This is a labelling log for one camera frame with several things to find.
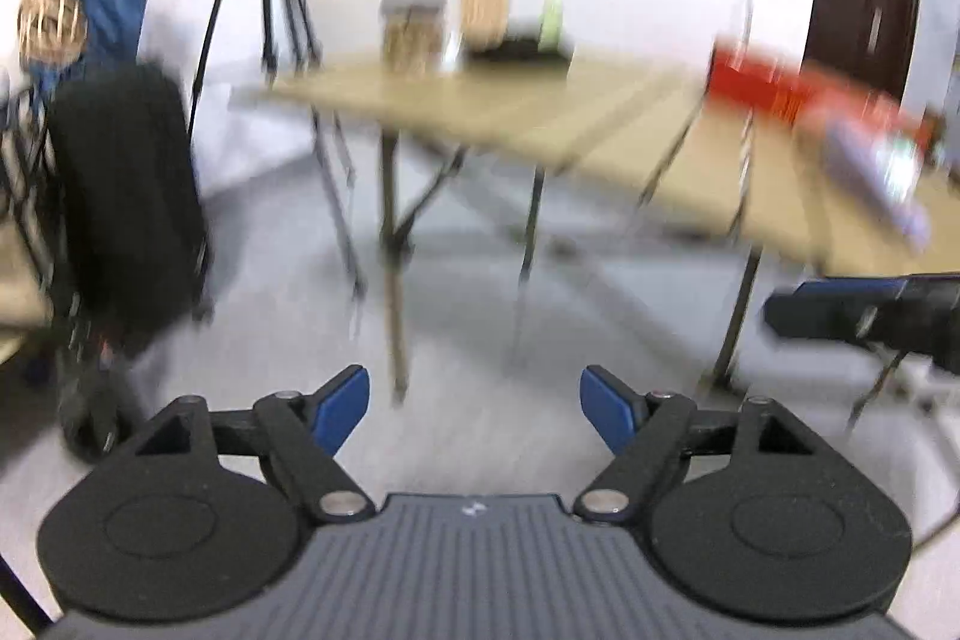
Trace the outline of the lilac paper trash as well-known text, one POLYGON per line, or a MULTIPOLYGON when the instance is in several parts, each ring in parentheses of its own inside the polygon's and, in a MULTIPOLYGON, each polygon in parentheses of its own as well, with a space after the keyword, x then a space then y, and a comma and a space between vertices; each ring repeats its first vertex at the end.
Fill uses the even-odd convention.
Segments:
POLYGON ((879 226, 913 250, 929 244, 929 214, 916 200, 923 166, 913 142, 835 119, 823 130, 820 164, 828 179, 864 206, 879 226))

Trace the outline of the black suitcase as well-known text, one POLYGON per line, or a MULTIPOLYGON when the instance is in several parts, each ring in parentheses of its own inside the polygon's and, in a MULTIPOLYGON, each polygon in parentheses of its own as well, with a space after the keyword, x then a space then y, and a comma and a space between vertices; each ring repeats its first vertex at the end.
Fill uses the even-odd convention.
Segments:
POLYGON ((93 71, 57 86, 47 126, 86 312, 148 339, 199 307, 210 242, 178 81, 155 64, 93 71))

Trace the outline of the tan cardboard carton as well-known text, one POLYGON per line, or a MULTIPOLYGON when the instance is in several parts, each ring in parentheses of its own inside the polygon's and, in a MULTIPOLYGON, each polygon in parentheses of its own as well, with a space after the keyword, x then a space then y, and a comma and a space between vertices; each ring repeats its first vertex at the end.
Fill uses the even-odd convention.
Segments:
POLYGON ((509 0, 460 0, 460 35, 472 49, 489 49, 508 29, 509 0))

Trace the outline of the red cardboard box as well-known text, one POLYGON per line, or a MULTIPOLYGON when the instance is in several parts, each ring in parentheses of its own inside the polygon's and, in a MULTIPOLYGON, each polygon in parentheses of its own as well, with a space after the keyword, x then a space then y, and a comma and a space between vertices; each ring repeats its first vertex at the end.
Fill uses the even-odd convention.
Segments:
POLYGON ((716 39, 706 94, 788 127, 839 117, 872 136, 905 136, 921 149, 931 144, 924 120, 905 112, 887 92, 734 39, 716 39))

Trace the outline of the folding wooden slat table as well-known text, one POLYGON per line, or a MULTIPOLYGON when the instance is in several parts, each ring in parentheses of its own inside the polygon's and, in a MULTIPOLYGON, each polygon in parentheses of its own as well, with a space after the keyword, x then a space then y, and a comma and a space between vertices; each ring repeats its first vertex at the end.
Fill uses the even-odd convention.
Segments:
POLYGON ((402 265, 416 216, 472 152, 524 159, 534 193, 550 177, 579 175, 620 188, 640 205, 679 211, 695 232, 747 247, 721 351, 708 383, 729 381, 761 255, 818 273, 900 276, 958 266, 958 197, 946 181, 918 187, 932 237, 913 250, 817 174, 788 128, 724 107, 679 67, 574 58, 568 73, 464 68, 400 74, 374 57, 238 88, 243 104, 288 103, 379 128, 381 245, 396 395, 409 388, 402 265))

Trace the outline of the black cloth bundle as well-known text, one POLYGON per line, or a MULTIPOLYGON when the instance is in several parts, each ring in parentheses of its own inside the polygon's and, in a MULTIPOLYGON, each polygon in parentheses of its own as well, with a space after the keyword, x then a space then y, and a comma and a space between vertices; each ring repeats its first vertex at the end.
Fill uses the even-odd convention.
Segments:
POLYGON ((506 34, 496 42, 469 42, 462 50, 467 67, 544 67, 567 70, 573 50, 563 46, 540 46, 534 34, 506 34))

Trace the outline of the glass jar black lid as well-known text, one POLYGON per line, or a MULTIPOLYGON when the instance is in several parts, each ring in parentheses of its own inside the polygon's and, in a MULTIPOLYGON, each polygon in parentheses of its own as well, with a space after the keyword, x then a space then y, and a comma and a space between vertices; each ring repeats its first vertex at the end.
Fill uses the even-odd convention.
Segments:
POLYGON ((381 60, 392 73, 428 73, 446 44, 448 0, 381 0, 381 60))

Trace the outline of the green plastic bottle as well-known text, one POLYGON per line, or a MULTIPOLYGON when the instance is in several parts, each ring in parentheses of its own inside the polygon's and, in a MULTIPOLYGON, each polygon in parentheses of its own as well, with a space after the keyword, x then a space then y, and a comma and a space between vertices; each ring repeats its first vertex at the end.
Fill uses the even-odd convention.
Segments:
POLYGON ((540 14, 539 49, 544 52, 556 50, 563 34, 563 3, 560 0, 545 0, 540 14))

